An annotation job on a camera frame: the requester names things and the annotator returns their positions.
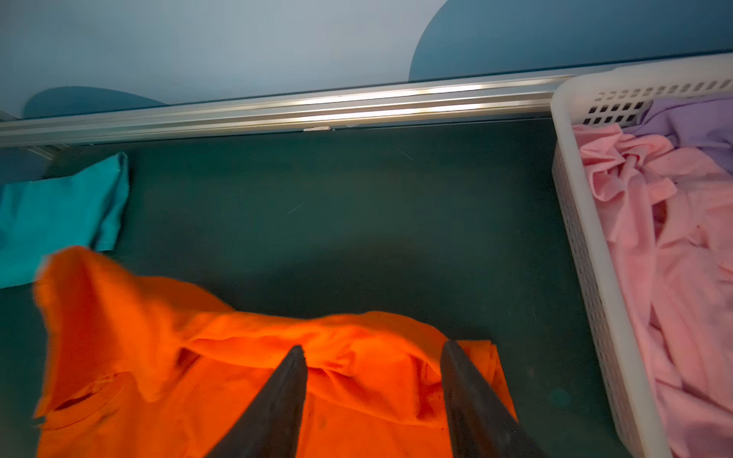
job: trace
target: laundry basket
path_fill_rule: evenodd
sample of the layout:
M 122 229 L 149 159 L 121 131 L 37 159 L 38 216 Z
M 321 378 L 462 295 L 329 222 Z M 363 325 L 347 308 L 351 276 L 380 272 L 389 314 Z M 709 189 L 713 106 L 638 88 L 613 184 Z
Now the laundry basket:
M 578 76 L 552 98 L 557 196 L 616 431 L 635 458 L 671 457 L 671 452 L 571 126 L 633 125 L 656 97 L 733 91 L 732 79 L 733 54 L 718 54 Z

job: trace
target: dark green table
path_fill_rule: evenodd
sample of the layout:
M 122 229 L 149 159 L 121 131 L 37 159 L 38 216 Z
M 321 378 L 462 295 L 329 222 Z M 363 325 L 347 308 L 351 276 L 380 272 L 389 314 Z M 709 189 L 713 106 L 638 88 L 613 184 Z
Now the dark green table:
M 112 257 L 290 317 L 384 310 L 498 345 L 520 422 L 552 457 L 627 457 L 614 431 L 534 119 L 85 147 L 130 156 Z M 45 332 L 0 290 L 0 443 L 31 456 Z

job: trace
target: orange shirt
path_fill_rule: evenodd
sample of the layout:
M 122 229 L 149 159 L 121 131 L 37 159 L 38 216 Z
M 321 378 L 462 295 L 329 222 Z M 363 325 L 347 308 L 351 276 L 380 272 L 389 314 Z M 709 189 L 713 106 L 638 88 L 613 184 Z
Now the orange shirt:
M 48 329 L 41 458 L 203 457 L 296 344 L 309 371 L 298 457 L 451 456 L 446 337 L 429 325 L 237 312 L 80 247 L 48 260 L 35 296 Z M 516 416 L 496 347 L 460 344 Z

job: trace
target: folded teal shirt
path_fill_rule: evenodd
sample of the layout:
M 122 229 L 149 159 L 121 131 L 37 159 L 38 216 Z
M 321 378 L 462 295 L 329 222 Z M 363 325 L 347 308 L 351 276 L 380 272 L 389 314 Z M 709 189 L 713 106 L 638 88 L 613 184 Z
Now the folded teal shirt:
M 62 248 L 113 249 L 129 193 L 124 153 L 70 177 L 0 186 L 0 288 L 32 282 Z

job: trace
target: pink cloth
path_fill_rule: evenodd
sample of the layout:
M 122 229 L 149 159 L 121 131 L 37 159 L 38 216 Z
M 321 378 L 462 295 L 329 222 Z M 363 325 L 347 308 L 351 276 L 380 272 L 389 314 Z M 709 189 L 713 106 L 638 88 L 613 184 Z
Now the pink cloth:
M 573 130 L 670 448 L 733 457 L 733 177 L 663 136 Z

